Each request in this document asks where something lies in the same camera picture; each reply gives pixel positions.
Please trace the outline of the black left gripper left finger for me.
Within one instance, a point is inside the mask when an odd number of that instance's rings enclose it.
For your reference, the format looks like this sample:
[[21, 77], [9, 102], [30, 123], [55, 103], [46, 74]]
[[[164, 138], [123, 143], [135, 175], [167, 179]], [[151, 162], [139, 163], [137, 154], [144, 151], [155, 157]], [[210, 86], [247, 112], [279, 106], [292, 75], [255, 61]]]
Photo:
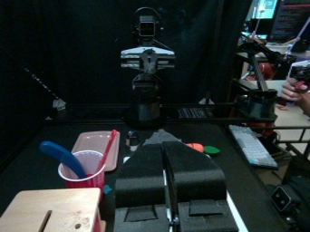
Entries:
[[115, 183], [113, 232], [168, 232], [161, 146], [143, 146], [124, 162]]

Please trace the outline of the person's hand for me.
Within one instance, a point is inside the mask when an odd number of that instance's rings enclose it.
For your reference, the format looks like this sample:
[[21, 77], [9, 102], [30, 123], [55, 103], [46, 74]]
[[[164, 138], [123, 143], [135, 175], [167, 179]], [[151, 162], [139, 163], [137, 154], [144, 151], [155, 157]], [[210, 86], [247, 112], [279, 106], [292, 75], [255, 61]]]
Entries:
[[288, 78], [282, 85], [280, 96], [291, 102], [308, 102], [310, 93], [304, 84], [298, 83], [294, 78]]

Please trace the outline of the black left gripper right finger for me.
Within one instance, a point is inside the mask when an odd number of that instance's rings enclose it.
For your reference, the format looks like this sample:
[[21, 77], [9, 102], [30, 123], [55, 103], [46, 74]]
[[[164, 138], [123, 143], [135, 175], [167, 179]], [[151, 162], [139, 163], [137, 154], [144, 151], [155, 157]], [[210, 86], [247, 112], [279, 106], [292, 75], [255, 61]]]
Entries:
[[239, 232], [214, 160], [179, 141], [161, 144], [175, 232]]

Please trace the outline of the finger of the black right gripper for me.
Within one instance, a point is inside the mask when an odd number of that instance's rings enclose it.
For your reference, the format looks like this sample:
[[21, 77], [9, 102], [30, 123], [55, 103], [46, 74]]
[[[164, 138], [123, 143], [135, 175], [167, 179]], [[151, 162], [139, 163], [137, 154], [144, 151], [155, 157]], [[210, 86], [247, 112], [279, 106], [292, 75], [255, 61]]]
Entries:
[[143, 62], [143, 72], [148, 73], [148, 50], [140, 54], [140, 59]]
[[156, 62], [159, 55], [155, 53], [153, 50], [149, 50], [149, 62], [148, 62], [148, 73], [155, 73], [156, 72]]

